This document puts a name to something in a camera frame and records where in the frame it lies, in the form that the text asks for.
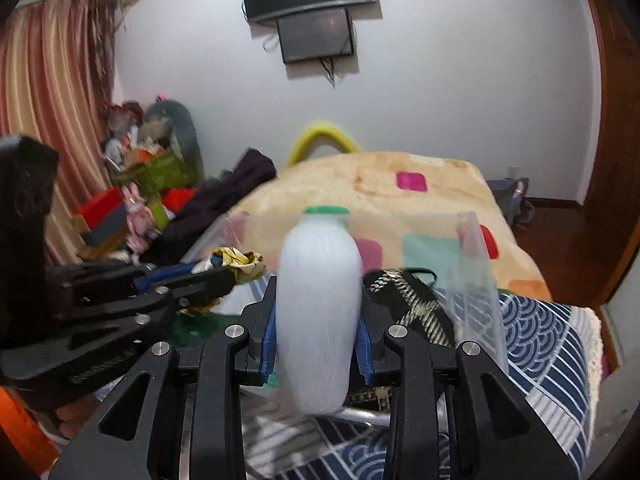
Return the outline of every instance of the pink bunny plush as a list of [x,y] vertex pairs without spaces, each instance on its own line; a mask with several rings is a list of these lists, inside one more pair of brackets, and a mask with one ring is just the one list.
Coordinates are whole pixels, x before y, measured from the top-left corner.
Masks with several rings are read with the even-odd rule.
[[135,183],[122,188],[125,207],[127,208],[127,226],[129,235],[127,245],[136,254],[142,254],[149,247],[148,238],[155,231],[156,223],[151,209],[145,205]]

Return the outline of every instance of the curtain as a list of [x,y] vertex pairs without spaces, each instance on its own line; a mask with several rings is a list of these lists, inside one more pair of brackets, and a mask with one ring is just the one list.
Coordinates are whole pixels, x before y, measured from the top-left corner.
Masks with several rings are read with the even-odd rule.
[[[100,111],[111,98],[113,69],[109,76],[104,56],[113,57],[113,49],[105,54],[95,46],[104,41],[96,4],[46,0],[15,10],[0,29],[0,135],[25,134],[60,153],[46,227],[46,253],[56,264],[76,261],[82,244],[71,227],[72,211],[108,184],[100,160],[100,141],[107,136]],[[113,45],[113,38],[106,42]],[[103,91],[103,85],[109,88]]]
[[89,0],[89,55],[98,111],[106,118],[111,107],[115,72],[115,12],[119,0]]

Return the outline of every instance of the blue gripper pad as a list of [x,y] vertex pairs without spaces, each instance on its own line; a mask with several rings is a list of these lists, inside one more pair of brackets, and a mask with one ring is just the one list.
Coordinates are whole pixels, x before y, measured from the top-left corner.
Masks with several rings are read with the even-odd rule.
[[[371,339],[364,319],[358,320],[356,329],[356,341],[353,345],[358,360],[358,370],[364,377],[367,386],[371,386],[373,379],[373,361],[371,359]],[[269,375],[273,373],[273,365],[276,360],[276,309],[271,309],[271,315],[267,322],[267,329],[262,340],[262,362],[260,362],[260,374],[266,383]]]
[[356,351],[356,359],[358,360],[358,370],[360,370],[361,375],[364,377],[367,386],[371,386],[374,375],[373,360],[371,359],[371,339],[369,338],[367,325],[365,325],[362,317],[358,320],[356,341],[353,347]]
[[271,307],[271,314],[267,322],[262,340],[262,361],[260,362],[260,375],[266,383],[273,374],[273,365],[276,361],[276,306]]

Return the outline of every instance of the striped curtain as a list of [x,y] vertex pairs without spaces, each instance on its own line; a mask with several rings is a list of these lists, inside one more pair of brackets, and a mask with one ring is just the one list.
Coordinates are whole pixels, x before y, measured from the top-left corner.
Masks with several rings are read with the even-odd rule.
[[24,134],[60,153],[46,227],[47,256],[56,264],[77,261],[82,240],[72,211],[107,187],[93,35],[90,0],[23,7],[0,29],[0,135]]

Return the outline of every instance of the white wall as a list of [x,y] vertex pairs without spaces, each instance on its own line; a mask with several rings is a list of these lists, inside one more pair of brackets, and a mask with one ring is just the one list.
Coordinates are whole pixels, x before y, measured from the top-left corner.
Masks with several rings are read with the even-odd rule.
[[113,73],[113,89],[111,90],[111,102],[119,105],[126,100],[126,97],[124,97],[124,91],[122,90],[122,83],[120,82],[118,67],[116,67],[116,70]]
[[640,352],[640,256],[603,311],[621,361],[634,351]]
[[278,166],[311,122],[365,150],[518,166],[530,194],[578,196],[593,111],[590,16],[581,0],[380,0],[352,9],[358,57],[336,88],[317,63],[262,48],[242,0],[140,0],[116,35],[124,97],[187,106],[209,173],[248,147]]

